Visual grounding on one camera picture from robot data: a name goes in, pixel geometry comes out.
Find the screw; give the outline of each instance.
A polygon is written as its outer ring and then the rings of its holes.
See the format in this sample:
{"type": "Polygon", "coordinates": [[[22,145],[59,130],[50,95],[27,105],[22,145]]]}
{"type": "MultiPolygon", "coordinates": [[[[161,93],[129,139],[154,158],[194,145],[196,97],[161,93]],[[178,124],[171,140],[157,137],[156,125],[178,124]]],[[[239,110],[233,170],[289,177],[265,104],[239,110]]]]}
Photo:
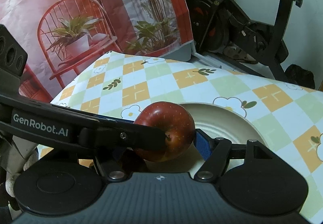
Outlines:
{"type": "Polygon", "coordinates": [[[125,140],[125,139],[127,138],[127,134],[126,134],[126,133],[121,133],[121,134],[120,134],[120,138],[121,138],[122,140],[125,140]]]}
{"type": "Polygon", "coordinates": [[[210,171],[201,171],[197,173],[197,177],[200,179],[210,179],[213,174],[210,171]]]}
{"type": "Polygon", "coordinates": [[[112,178],[112,179],[122,179],[124,176],[125,174],[122,171],[112,171],[109,174],[109,178],[112,178]]]}

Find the apple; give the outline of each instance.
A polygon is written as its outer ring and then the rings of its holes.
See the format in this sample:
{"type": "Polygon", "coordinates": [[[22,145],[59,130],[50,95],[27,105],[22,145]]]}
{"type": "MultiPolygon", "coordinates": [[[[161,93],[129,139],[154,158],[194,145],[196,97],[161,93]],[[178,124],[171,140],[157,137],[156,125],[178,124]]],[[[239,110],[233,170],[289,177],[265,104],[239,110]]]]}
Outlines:
{"type": "Polygon", "coordinates": [[[151,162],[178,158],[189,148],[195,137],[195,123],[190,113],[181,105],[171,102],[150,104],[143,109],[134,124],[157,127],[165,132],[165,150],[134,150],[141,158],[151,162]]]}

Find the checkered tablecloth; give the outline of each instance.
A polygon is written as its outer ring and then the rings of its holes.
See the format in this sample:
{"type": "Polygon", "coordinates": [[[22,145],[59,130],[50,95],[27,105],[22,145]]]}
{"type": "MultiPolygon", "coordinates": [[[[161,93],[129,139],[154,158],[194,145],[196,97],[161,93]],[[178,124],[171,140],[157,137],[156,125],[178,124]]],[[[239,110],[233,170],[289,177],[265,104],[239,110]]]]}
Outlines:
{"type": "MultiPolygon", "coordinates": [[[[200,63],[108,52],[52,103],[135,120],[156,101],[213,103],[245,117],[306,178],[301,214],[315,224],[323,221],[322,92],[200,63]]],[[[41,156],[49,151],[40,149],[41,156]]]]}

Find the beige plate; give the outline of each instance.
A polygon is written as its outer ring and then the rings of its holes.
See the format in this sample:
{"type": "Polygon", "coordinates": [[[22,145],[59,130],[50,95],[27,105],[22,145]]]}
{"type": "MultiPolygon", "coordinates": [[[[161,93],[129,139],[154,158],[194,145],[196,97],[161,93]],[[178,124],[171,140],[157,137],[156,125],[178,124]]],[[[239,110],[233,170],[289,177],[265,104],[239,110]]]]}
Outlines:
{"type": "MultiPolygon", "coordinates": [[[[203,130],[211,138],[224,137],[235,144],[246,144],[248,139],[256,139],[266,145],[258,130],[242,116],[212,104],[182,103],[193,117],[195,127],[203,130]]],[[[204,163],[202,156],[192,144],[179,158],[163,163],[146,161],[153,172],[190,172],[194,174],[204,163]]],[[[228,169],[238,166],[243,160],[231,160],[228,169]]]]}

